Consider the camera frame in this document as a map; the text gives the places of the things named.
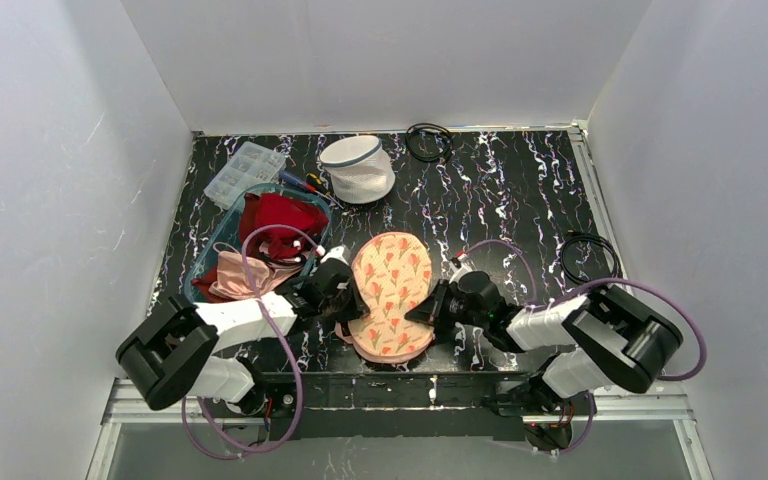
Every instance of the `black marbled surface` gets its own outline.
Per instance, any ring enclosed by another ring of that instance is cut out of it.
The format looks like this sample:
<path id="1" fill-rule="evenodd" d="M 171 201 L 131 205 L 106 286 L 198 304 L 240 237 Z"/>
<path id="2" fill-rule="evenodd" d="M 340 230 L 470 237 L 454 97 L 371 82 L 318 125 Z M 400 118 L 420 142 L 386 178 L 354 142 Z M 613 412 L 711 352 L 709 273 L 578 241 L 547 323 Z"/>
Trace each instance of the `black marbled surface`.
<path id="1" fill-rule="evenodd" d="M 328 175 L 316 156 L 347 135 L 278 135 L 199 137 L 194 142 L 175 223 L 159 272 L 152 306 L 182 291 L 187 269 L 204 248 L 223 212 L 203 190 L 227 159 L 245 141 L 289 156 L 287 168 L 300 174 Z M 469 132 L 454 135 L 454 155 L 447 165 L 428 165 L 406 152 L 403 135 L 382 134 L 393 159 L 396 184 L 386 198 L 364 206 L 333 209 L 331 245 L 346 244 L 353 252 L 386 231 L 410 232 L 428 246 L 436 281 L 449 272 L 447 258 L 487 238 L 518 245 L 537 282 L 517 257 L 501 246 L 487 246 L 471 256 L 473 264 L 490 273 L 509 299 L 520 303 L 536 298 L 543 303 L 572 287 L 558 262 L 563 235 L 568 230 L 595 232 L 593 217 L 579 179 L 566 131 Z M 604 257 L 582 250 L 586 272 L 606 274 Z M 333 332 L 312 326 L 290 338 L 298 364 L 307 372 L 374 374 L 410 371 L 417 374 L 455 372 L 533 371 L 554 350 L 513 355 L 494 349 L 478 328 L 464 326 L 438 334 L 420 357 L 397 366 L 362 360 Z M 241 346 L 264 371 L 289 371 L 285 354 L 275 339 Z"/>

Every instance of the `black cable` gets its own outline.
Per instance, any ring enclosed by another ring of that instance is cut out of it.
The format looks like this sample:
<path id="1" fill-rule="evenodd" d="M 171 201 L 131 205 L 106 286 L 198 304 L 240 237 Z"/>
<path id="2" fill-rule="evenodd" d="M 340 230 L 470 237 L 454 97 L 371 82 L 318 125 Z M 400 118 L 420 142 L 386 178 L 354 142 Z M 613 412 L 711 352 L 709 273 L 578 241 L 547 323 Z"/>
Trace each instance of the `black cable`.
<path id="1" fill-rule="evenodd" d="M 226 431 L 226 432 L 230 431 L 230 430 L 235 430 L 235 429 L 245 430 L 246 427 L 247 427 L 247 425 L 223 425 L 222 426 L 222 430 Z M 266 430 L 266 437 L 265 438 L 261 438 L 261 439 L 255 440 L 252 443 L 250 443 L 249 446 L 250 447 L 256 447 L 256 446 L 264 444 L 264 443 L 266 443 L 268 441 L 269 441 L 269 430 Z"/>
<path id="2" fill-rule="evenodd" d="M 601 247 L 602 250 L 604 250 L 608 256 L 611 257 L 611 262 L 613 263 L 609 276 L 614 278 L 622 278 L 622 268 L 620 267 L 619 256 L 617 255 L 617 251 L 614 250 L 614 246 L 611 245 L 611 242 L 603 237 L 600 237 L 599 235 L 594 235 L 592 233 L 568 232 L 567 241 L 561 245 L 560 260 L 561 268 L 564 270 L 564 275 L 566 275 L 566 277 L 571 282 L 575 283 L 576 285 L 581 285 L 591 280 L 595 280 L 592 278 L 580 277 L 574 274 L 572 270 L 570 270 L 570 268 L 567 266 L 566 254 L 569 251 L 569 248 L 576 243 L 584 243 Z"/>
<path id="3" fill-rule="evenodd" d="M 433 135 L 435 140 L 441 140 L 443 146 L 440 151 L 436 153 L 423 153 L 419 151 L 418 145 L 416 148 L 411 145 L 414 139 L 421 138 L 423 135 Z M 411 125 L 407 132 L 405 132 L 405 146 L 411 156 L 420 162 L 434 163 L 442 159 L 443 163 L 446 163 L 452 158 L 452 132 L 433 123 L 417 123 L 416 125 Z"/>

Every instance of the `red cloth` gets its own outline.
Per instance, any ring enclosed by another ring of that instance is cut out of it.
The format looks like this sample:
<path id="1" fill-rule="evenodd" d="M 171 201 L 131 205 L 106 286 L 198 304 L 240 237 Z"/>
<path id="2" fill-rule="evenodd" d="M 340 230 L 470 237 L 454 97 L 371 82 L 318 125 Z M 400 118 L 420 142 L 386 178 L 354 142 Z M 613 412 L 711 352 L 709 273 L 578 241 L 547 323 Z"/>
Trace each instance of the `red cloth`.
<path id="1" fill-rule="evenodd" d="M 261 197 L 247 193 L 246 208 L 240 217 L 238 241 L 242 244 L 251 232 L 260 227 L 275 224 L 296 227 L 313 237 L 322 233 L 328 225 L 328 217 L 319 208 L 301 200 L 284 197 L 277 193 L 265 193 Z M 293 246 L 296 240 L 300 241 L 301 247 Z M 269 244 L 268 255 L 273 260 L 293 258 L 310 248 L 307 241 L 298 233 L 286 228 L 273 228 L 261 232 L 249 242 L 246 256 L 254 257 L 263 243 Z M 216 267 L 213 267 L 203 277 L 194 278 L 192 284 L 210 303 L 230 301 L 210 293 L 210 285 L 215 281 Z"/>

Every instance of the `screwdriver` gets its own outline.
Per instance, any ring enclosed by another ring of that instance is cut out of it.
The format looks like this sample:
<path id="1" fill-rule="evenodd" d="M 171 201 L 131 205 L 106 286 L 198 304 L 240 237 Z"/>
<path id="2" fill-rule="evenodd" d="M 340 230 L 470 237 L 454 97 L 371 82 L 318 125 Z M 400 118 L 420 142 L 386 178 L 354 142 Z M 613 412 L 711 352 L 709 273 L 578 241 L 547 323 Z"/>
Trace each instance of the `screwdriver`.
<path id="1" fill-rule="evenodd" d="M 322 179 L 319 178 L 319 175 L 315 173 L 308 173 L 305 175 L 305 180 L 307 180 L 307 183 L 309 183 L 311 187 L 315 188 L 317 192 L 323 195 L 328 195 L 329 197 L 331 196 L 328 193 L 328 189 L 325 188 L 325 183 L 323 183 Z"/>
<path id="2" fill-rule="evenodd" d="M 331 197 L 329 197 L 329 196 L 327 196 L 327 195 L 317 191 L 316 188 L 314 188 L 311 184 L 305 182 L 301 178 L 293 175 L 292 173 L 290 173 L 290 172 L 288 172 L 286 170 L 281 170 L 281 172 L 278 173 L 278 178 L 280 178 L 281 180 L 284 180 L 285 182 L 287 182 L 288 185 L 291 185 L 293 187 L 301 189 L 301 190 L 303 190 L 305 192 L 314 193 L 314 194 L 319 195 L 320 197 L 322 197 L 322 198 L 324 198 L 324 199 L 326 199 L 328 201 L 331 201 L 332 203 L 334 203 L 334 205 L 337 205 L 337 207 L 340 208 L 341 210 L 343 208 L 333 198 L 331 198 Z"/>

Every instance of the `white plastic casing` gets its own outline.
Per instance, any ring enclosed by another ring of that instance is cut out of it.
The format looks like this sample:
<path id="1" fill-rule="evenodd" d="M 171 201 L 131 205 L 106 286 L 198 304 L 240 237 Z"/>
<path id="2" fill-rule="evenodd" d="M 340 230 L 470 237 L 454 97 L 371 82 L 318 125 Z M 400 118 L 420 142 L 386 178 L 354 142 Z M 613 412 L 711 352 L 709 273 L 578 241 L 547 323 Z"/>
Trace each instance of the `white plastic casing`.
<path id="1" fill-rule="evenodd" d="M 323 264 L 327 260 L 334 258 L 348 265 L 349 264 L 348 256 L 349 256 L 348 249 L 345 247 L 345 245 L 340 245 L 339 247 L 334 247 L 331 250 L 328 250 L 328 253 L 326 253 L 325 256 L 319 260 L 319 263 Z"/>
<path id="2" fill-rule="evenodd" d="M 585 300 L 586 296 L 576 297 L 539 312 L 524 308 L 511 319 L 507 329 L 508 335 L 523 350 L 547 345 L 573 344 L 575 340 L 564 329 L 563 322 Z"/>
<path id="3" fill-rule="evenodd" d="M 543 374 L 543 381 L 561 398 L 614 384 L 581 349 L 558 355 Z"/>
<path id="4" fill-rule="evenodd" d="M 473 270 L 472 270 L 472 268 L 470 268 L 470 267 L 469 267 L 469 266 L 467 266 L 466 264 L 463 264 L 463 263 L 462 263 L 462 264 L 461 264 L 461 266 L 460 266 L 460 268 L 458 268 L 457 270 L 455 270 L 455 273 L 453 273 L 453 274 L 452 274 L 452 277 L 451 277 L 451 278 L 449 278 L 449 281 L 450 281 L 450 282 L 452 282 L 452 283 L 455 283 L 455 282 L 457 282 L 458 280 L 460 280 L 460 279 L 461 279 L 461 277 L 463 277 L 464 275 L 466 275 L 467 273 L 469 273 L 469 272 L 471 272 L 471 271 L 473 271 Z"/>
<path id="5" fill-rule="evenodd" d="M 281 334 L 286 335 L 296 320 L 293 307 L 275 292 L 264 295 L 263 304 L 281 329 Z M 275 332 L 266 323 L 255 299 L 227 303 L 197 303 L 196 306 L 202 320 L 218 330 L 219 341 L 213 347 L 214 353 L 240 343 L 275 337 Z"/>
<path id="6" fill-rule="evenodd" d="M 189 395 L 239 402 L 254 387 L 251 373 L 234 358 L 209 357 Z"/>

